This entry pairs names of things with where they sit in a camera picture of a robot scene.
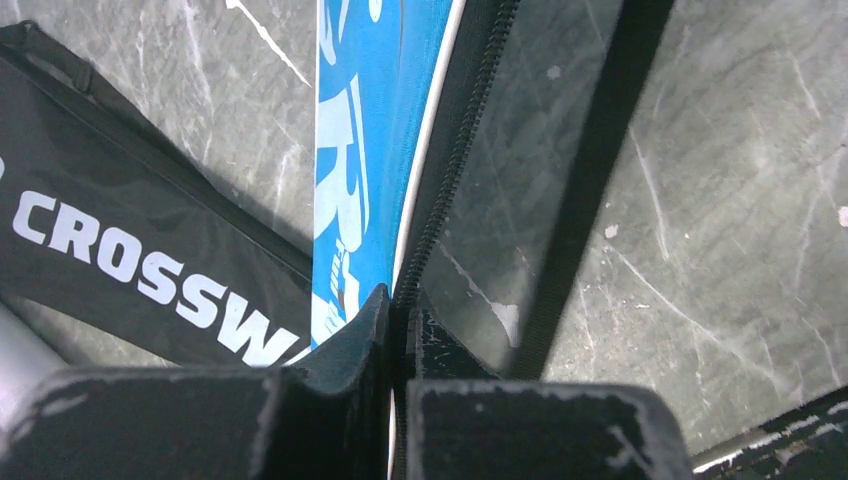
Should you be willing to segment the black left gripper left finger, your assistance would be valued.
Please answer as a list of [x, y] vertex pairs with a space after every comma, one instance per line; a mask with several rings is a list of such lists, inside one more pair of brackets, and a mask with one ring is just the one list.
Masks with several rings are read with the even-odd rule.
[[383, 479], [388, 310], [273, 368], [77, 368], [25, 399], [1, 437], [5, 479]]

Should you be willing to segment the blue racket cover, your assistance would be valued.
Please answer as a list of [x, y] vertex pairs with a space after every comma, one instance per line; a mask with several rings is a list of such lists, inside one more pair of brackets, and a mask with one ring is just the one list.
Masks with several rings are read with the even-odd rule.
[[[448, 217], [517, 1], [322, 1], [317, 91], [311, 341], [350, 322], [384, 285], [407, 316]], [[538, 379], [589, 233], [672, 10], [623, 1], [568, 163], [507, 373]]]

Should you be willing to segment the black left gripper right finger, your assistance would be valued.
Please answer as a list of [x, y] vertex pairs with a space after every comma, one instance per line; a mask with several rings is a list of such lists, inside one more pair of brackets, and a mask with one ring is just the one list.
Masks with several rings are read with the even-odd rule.
[[426, 297], [409, 316], [403, 479], [689, 479], [676, 418], [626, 384], [498, 377]]

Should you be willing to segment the white shuttlecock tube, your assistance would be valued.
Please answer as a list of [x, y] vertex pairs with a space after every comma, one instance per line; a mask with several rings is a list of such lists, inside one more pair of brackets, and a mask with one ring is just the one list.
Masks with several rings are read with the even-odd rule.
[[67, 363], [1, 305], [1, 431], [11, 428], [29, 392]]

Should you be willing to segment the black racket cover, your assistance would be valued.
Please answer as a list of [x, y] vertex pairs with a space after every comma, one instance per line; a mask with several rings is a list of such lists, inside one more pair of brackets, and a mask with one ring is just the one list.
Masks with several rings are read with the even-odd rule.
[[1, 287], [171, 362], [310, 349], [309, 258], [221, 195], [86, 60], [1, 30]]

